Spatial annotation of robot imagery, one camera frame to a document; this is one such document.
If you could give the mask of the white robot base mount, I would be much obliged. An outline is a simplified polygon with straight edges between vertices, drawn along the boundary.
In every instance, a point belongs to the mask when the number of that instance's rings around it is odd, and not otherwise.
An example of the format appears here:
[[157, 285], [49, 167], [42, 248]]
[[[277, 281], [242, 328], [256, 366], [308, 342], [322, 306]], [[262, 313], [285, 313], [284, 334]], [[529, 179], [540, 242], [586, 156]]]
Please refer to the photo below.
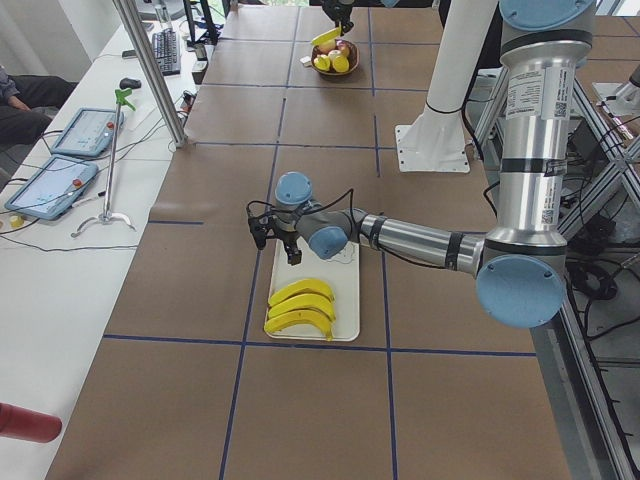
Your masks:
[[497, 6], [497, 0], [450, 3], [423, 113], [395, 127], [402, 172], [470, 171], [462, 111]]

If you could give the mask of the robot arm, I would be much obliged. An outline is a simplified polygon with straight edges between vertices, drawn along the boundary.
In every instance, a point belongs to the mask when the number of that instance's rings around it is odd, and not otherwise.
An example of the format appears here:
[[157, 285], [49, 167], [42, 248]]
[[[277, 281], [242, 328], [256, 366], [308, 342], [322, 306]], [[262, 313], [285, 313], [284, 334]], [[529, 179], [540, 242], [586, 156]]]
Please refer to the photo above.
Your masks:
[[494, 1], [490, 9], [503, 20], [500, 60], [508, 76], [495, 227], [476, 237], [356, 208], [333, 211], [314, 199], [306, 175], [289, 172], [277, 183], [270, 215], [291, 264], [301, 259], [299, 240], [321, 259], [356, 242], [472, 275], [483, 309], [503, 324], [534, 328], [560, 310], [566, 240], [557, 224], [569, 117], [596, 7], [591, 1]]

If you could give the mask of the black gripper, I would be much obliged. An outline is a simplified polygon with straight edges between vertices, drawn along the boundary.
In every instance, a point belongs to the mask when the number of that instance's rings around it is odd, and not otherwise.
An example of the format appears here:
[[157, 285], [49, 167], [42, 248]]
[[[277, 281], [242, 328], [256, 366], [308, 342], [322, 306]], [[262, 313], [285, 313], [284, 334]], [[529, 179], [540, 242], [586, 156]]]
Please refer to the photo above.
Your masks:
[[298, 265], [302, 260], [302, 252], [298, 247], [299, 232], [296, 230], [296, 218], [291, 213], [276, 213], [274, 215], [276, 236], [283, 241], [287, 263]]
[[346, 35], [353, 28], [351, 13], [354, 0], [321, 0], [321, 7], [324, 13], [340, 28], [340, 34]]

